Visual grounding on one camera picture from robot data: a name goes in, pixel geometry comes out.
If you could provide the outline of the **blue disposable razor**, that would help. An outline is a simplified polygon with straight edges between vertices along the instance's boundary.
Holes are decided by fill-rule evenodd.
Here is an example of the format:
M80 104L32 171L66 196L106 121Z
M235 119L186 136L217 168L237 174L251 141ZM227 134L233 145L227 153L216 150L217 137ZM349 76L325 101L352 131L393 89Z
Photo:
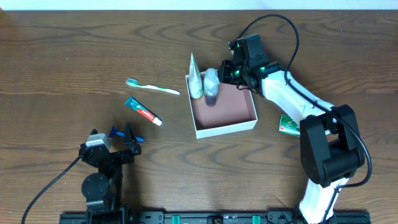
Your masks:
M113 126L111 128L110 132L109 132L108 137L111 139L114 136L124 137L124 132L118 130L116 126ZM140 136L136 136L136 140L138 142L144 142L145 141L145 139L143 137L140 137Z

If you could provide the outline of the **teal red toothpaste tube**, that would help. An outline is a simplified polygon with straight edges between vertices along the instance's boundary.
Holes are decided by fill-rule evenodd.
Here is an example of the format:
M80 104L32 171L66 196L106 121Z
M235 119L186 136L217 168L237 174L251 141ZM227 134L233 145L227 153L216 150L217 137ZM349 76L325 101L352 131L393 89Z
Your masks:
M158 126L162 125L162 120L155 113L147 109L142 103L137 101L133 96L130 96L124 104L150 120L152 123Z

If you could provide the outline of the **clear bottle dark cap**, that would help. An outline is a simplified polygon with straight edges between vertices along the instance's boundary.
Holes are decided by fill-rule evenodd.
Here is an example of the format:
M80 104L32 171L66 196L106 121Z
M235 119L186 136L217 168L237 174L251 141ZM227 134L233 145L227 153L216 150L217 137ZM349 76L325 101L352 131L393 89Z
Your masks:
M204 89L205 102L210 107L216 105L219 84L220 81L218 79L218 71L215 70L214 68L209 68L205 72L203 89Z

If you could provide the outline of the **white cardboard box pink inside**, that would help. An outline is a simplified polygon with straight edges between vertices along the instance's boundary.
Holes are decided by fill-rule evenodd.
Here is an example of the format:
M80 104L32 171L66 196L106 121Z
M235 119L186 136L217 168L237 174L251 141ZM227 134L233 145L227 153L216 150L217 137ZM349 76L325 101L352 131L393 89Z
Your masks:
M257 123L256 107L249 90L222 83L216 105L208 106L204 97L188 97L197 139L253 129Z

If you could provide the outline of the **white cosmetic tube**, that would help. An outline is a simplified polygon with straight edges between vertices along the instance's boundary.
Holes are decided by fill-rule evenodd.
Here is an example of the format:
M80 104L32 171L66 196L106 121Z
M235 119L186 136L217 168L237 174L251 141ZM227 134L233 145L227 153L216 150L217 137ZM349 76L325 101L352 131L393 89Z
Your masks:
M200 99L203 96L203 83L201 79L201 73L199 72L193 53L191 53L190 57L188 87L190 96L193 99Z

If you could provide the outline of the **green soap packet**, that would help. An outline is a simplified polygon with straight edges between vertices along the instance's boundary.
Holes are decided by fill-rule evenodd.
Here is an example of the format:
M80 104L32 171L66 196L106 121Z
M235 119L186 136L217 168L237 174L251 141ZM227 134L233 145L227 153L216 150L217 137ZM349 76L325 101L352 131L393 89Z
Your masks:
M279 132L292 136L300 136L299 125L288 115L282 114L279 121Z

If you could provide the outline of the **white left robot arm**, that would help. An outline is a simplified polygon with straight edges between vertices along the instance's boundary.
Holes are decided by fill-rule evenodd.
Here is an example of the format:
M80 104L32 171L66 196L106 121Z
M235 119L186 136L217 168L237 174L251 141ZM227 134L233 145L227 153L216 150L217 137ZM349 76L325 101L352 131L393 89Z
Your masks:
M123 151L111 152L111 138L117 129L110 133L99 133L93 129L87 140L81 144L79 158L86 164L97 168L81 185L86 198L87 223L129 223L129 210L121 205L123 165L134 162L141 154L141 146L135 137L131 123L126 124Z

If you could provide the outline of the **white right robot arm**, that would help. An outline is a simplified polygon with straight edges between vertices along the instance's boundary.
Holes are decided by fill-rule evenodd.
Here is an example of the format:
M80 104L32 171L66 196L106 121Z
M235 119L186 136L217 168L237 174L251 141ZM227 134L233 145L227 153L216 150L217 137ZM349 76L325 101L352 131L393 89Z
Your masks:
M228 45L233 58L222 62L220 81L261 95L298 124L300 160L308 184L296 221L329 220L340 189L365 162L354 111L316 97L279 62L271 63L259 35L240 37Z

